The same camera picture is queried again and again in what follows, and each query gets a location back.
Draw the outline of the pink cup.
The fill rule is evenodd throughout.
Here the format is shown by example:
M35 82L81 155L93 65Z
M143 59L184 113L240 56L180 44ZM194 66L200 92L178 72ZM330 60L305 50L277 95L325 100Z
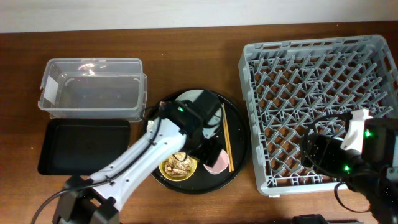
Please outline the pink cup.
M213 166L203 165L204 168L213 175L222 173L229 166L228 153L223 149L221 150L215 164Z

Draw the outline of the grey-green plate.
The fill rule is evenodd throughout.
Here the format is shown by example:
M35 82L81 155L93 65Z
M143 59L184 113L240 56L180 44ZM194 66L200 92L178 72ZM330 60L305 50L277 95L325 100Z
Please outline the grey-green plate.
M198 96L203 92L203 90L188 90L183 92L181 95L179 95L176 100L178 101L184 101L184 100L189 100L191 102L194 102ZM216 133L220 130L220 126L222 123L222 117L223 117L223 112L222 108L219 107L214 116L209 120L208 124L211 126L210 128L203 128L203 135L206 139L210 139Z

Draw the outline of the food scraps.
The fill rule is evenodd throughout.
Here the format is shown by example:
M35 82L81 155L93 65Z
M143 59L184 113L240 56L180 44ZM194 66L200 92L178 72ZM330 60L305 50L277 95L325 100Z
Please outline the food scraps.
M193 170L194 163L185 152L178 152L170 156L163 164L163 171L171 178L188 177Z

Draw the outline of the yellow bowl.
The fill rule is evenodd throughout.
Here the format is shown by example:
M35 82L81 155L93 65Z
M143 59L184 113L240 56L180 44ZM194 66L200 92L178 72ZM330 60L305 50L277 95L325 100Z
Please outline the yellow bowl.
M198 161L185 156L172 155L159 164L160 173L173 182L181 182L189 179L196 171Z

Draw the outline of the white tissue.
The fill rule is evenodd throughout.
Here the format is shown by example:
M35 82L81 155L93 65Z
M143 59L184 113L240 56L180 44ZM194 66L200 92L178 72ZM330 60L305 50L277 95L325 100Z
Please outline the white tissue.
M156 130L156 122L154 120L149 120L147 122L146 131L149 133L154 133Z

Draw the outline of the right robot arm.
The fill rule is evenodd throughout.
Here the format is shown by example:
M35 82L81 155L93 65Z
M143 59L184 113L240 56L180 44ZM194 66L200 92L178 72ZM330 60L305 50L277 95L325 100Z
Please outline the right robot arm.
M379 223L397 223L397 120L339 118L346 123L344 140L316 132L326 116L308 125L300 143L302 165L365 196Z

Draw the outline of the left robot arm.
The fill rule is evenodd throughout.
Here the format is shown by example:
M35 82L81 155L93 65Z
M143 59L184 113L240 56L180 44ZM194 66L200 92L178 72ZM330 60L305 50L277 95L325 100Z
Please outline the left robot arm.
M131 194L163 161L184 151L214 166L222 145L212 134L223 123L222 102L209 90L189 90L157 104L150 130L88 179L71 178L57 194L53 223L118 223Z

